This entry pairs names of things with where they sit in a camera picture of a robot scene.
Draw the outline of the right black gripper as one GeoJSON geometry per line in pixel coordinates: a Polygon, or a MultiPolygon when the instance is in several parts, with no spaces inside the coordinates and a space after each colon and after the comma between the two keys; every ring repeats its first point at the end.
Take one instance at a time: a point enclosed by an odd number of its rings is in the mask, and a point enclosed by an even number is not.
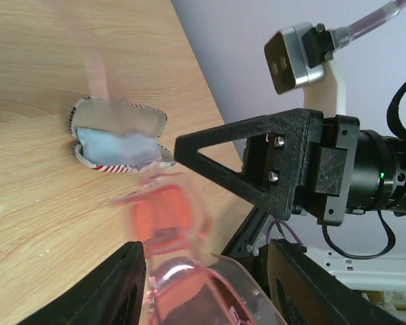
{"type": "Polygon", "coordinates": [[[297,108],[179,136],[175,160],[274,217],[292,213],[340,225],[355,161],[359,119],[297,108]],[[246,140],[236,172],[200,149],[246,140]]]}

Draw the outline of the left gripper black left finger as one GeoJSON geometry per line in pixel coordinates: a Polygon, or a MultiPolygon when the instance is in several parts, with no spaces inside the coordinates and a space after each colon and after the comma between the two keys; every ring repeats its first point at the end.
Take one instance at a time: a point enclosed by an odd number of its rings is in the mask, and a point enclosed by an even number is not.
{"type": "Polygon", "coordinates": [[[64,294],[21,324],[138,324],[146,266],[140,242],[127,242],[64,294]]]}

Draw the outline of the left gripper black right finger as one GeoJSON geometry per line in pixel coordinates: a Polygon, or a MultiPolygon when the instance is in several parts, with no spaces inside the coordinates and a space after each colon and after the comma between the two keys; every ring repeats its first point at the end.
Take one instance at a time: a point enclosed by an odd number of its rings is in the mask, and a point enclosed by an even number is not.
{"type": "Polygon", "coordinates": [[[272,302],[290,321],[288,303],[307,324],[400,324],[308,258],[298,245],[272,240],[267,245],[272,302]]]}

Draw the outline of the pink translucent sunglasses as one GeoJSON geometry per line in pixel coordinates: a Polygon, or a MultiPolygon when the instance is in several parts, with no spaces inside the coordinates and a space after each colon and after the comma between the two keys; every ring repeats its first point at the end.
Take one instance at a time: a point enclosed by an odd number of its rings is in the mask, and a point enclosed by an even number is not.
{"type": "MultiPolygon", "coordinates": [[[[97,47],[83,48],[93,97],[125,100],[108,89],[97,47]]],[[[139,189],[120,199],[131,210],[148,263],[145,304],[150,324],[283,324],[284,319],[250,274],[205,248],[210,217],[180,174],[152,167],[139,189]]]]}

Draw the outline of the light blue cleaning cloth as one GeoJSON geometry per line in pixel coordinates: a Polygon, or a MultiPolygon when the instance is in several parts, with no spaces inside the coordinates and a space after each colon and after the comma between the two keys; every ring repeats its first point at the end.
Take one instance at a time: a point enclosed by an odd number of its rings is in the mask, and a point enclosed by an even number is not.
{"type": "Polygon", "coordinates": [[[128,165],[142,169],[162,161],[158,140],[141,133],[117,135],[83,127],[76,128],[82,145],[82,156],[90,163],[103,166],[128,165]]]}

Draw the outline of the flag pattern glasses case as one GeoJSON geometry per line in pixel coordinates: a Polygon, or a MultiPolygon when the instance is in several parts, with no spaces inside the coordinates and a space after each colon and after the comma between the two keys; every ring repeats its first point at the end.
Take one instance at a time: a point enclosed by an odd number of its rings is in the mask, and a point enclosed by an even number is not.
{"type": "Polygon", "coordinates": [[[175,164],[158,143],[166,122],[167,115],[150,106],[87,96],[73,106],[68,128],[82,165],[106,173],[141,173],[175,164]]]}

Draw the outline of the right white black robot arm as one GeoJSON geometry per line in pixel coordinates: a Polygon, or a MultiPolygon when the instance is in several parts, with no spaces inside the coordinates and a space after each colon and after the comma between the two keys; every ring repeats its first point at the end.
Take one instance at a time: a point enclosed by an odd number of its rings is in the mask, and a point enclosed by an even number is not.
{"type": "MultiPolygon", "coordinates": [[[[324,240],[347,214],[406,215],[406,129],[399,106],[386,120],[392,135],[362,130],[359,120],[297,108],[179,136],[175,160],[283,221],[316,217],[324,240]]],[[[398,324],[399,320],[348,289],[308,258],[303,244],[271,240],[252,276],[270,291],[289,324],[398,324]]]]}

